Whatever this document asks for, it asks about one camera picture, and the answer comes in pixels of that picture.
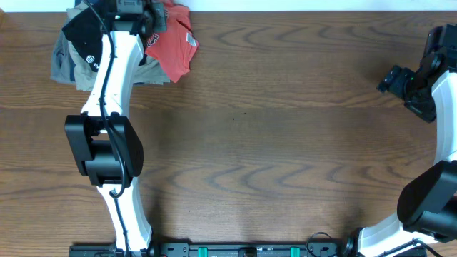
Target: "green connector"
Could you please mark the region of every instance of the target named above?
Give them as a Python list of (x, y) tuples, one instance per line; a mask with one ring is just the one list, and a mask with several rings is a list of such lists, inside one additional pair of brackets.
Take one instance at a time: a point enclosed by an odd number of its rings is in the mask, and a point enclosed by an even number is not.
[(291, 247), (291, 257), (300, 257), (300, 248)]
[(199, 257), (208, 257), (208, 249), (206, 247), (199, 247)]

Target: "black mount bracket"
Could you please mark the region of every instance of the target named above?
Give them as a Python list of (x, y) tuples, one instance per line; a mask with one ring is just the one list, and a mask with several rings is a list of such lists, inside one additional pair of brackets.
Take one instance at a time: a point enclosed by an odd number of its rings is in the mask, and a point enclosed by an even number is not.
[(428, 34), (419, 69), (414, 72), (395, 65), (378, 85), (405, 101), (405, 107), (424, 121), (436, 118), (432, 86), (446, 71), (457, 72), (457, 26), (446, 25)]
[(446, 243), (457, 238), (457, 163), (440, 161), (409, 183), (397, 205), (403, 229)]
[(154, 32), (154, 11), (151, 0), (116, 0), (116, 8), (106, 15), (108, 29), (129, 31), (143, 41)]
[[(127, 117), (112, 113), (106, 118), (124, 157), (129, 187), (132, 178), (139, 176), (143, 168), (143, 146)], [(68, 115), (65, 120), (66, 137), (79, 173), (88, 176), (94, 186), (121, 183), (121, 166), (109, 140), (94, 140), (103, 129), (100, 117)]]

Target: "red cloth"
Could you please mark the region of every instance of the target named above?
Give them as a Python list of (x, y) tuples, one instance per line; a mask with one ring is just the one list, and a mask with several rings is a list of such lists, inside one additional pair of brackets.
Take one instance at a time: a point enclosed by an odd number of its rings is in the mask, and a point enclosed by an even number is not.
[(168, 17), (166, 32), (154, 33), (148, 40), (145, 53), (159, 61), (165, 74), (177, 82), (190, 71), (192, 60), (199, 42), (192, 36), (189, 8), (165, 3)]

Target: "pile of clothes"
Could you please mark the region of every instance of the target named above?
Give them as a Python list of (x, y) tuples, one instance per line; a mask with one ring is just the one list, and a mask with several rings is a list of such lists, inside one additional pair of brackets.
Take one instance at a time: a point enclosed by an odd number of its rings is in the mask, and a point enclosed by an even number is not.
[[(91, 0), (94, 8), (98, 0)], [(189, 63), (199, 42), (191, 32), (189, 9), (162, 0), (166, 14), (166, 30), (154, 32), (145, 46), (145, 54), (134, 75), (134, 84), (177, 82), (190, 71)], [(51, 79), (63, 84), (76, 84), (76, 89), (91, 91), (101, 60), (100, 36), (93, 36), (92, 28), (99, 28), (87, 5), (76, 0), (75, 7), (67, 9), (65, 26), (54, 46), (51, 60)], [(86, 22), (81, 32), (81, 23)]]

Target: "wooden table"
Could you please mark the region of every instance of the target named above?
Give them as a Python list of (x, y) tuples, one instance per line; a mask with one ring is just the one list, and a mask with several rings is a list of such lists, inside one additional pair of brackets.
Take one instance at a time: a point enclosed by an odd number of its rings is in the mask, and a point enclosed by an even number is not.
[[(0, 256), (65, 256), (115, 240), (64, 134), (87, 92), (49, 79), (65, 14), (6, 14), (0, 29)], [(433, 163), (436, 124), (376, 90), (418, 67), (451, 12), (192, 13), (200, 42), (177, 84), (137, 86), (141, 197), (162, 240), (344, 237), (396, 210)], [(457, 256), (457, 244), (434, 246)]]

